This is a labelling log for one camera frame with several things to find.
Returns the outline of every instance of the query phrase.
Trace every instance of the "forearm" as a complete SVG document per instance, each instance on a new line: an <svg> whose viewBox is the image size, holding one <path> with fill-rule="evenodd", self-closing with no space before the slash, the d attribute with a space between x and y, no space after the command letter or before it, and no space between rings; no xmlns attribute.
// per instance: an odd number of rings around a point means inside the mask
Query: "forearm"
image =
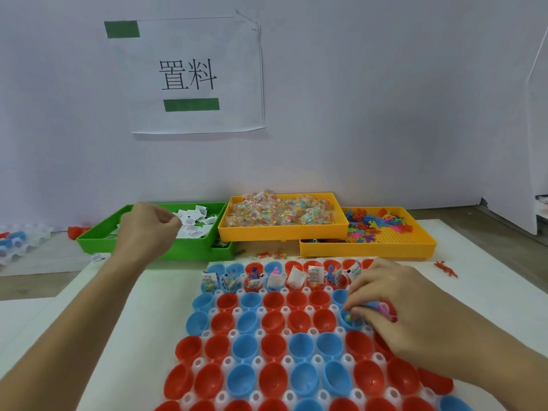
<svg viewBox="0 0 548 411"><path fill-rule="evenodd" d="M509 411L548 409L548 358L507 334L485 355L478 386Z"/></svg>
<svg viewBox="0 0 548 411"><path fill-rule="evenodd" d="M0 381L0 410L75 410L144 267L113 255Z"/></svg>

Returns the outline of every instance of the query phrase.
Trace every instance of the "person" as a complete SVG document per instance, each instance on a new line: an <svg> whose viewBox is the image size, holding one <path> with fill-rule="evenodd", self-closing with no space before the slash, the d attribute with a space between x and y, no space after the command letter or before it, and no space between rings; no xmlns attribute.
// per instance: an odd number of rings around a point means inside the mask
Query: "person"
<svg viewBox="0 0 548 411"><path fill-rule="evenodd" d="M77 408L135 282L180 227L149 203L122 216L111 258L0 381L0 411ZM394 305L396 323L361 307L375 300ZM548 409L548 359L411 267L376 259L350 285L344 308L415 366L482 387L511 411Z"/></svg>

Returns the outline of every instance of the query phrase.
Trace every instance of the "yellow plastic basket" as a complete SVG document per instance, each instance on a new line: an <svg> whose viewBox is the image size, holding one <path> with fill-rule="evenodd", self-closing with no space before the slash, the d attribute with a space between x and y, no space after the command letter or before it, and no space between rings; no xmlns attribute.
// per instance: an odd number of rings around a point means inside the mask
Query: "yellow plastic basket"
<svg viewBox="0 0 548 411"><path fill-rule="evenodd" d="M298 196L312 196L318 200L329 200L334 207L335 219L326 225L276 225L276 226L226 226L226 216L233 203L240 203L241 196L230 198L229 206L219 223L221 240L232 241L287 241L290 239L344 238L348 232L348 221L332 193L279 194L280 199L295 199Z"/></svg>
<svg viewBox="0 0 548 411"><path fill-rule="evenodd" d="M342 207L344 213L349 209L365 209L376 215L382 207ZM310 256L381 256L384 258L430 258L438 244L419 223L402 207L384 207L393 215L401 216L413 232L399 233L391 228L383 228L375 236L375 242L369 243L308 243L299 242L302 257Z"/></svg>

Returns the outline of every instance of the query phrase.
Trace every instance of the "green plastic basket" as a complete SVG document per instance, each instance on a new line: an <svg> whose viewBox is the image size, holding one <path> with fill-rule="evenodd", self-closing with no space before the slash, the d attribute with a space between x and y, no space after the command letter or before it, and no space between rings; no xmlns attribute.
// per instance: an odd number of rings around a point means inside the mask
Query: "green plastic basket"
<svg viewBox="0 0 548 411"><path fill-rule="evenodd" d="M224 202L209 203L157 203L158 206L166 208L170 212L177 212L179 209L194 209L196 205L208 208L208 216L216 215L217 220L206 236L201 238L177 238L173 246L162 259L164 260L204 260L204 261L229 261L232 260L235 245L232 243L225 248L214 246L214 241L219 237L219 222L226 209ZM112 253L116 245L116 235L112 232L120 223L120 218L126 212L131 211L133 205L126 205L119 211L101 221L88 232L78 238L78 243L85 253Z"/></svg>

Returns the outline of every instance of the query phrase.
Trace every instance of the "table surface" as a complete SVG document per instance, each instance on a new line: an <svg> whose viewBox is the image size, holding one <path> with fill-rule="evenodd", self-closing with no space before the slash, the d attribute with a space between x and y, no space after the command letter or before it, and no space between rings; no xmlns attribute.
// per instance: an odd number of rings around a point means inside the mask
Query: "table surface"
<svg viewBox="0 0 548 411"><path fill-rule="evenodd" d="M419 223L438 241L429 261L402 262L467 304L525 345L548 356L548 295L518 276L439 220ZM450 278L433 261L444 260L459 275ZM7 372L99 271L88 265L0 354ZM174 349L186 336L191 302L200 291L206 262L157 261L139 278L86 388L79 411L154 409L174 365ZM471 407L503 411L488 393L456 381L455 395Z"/></svg>

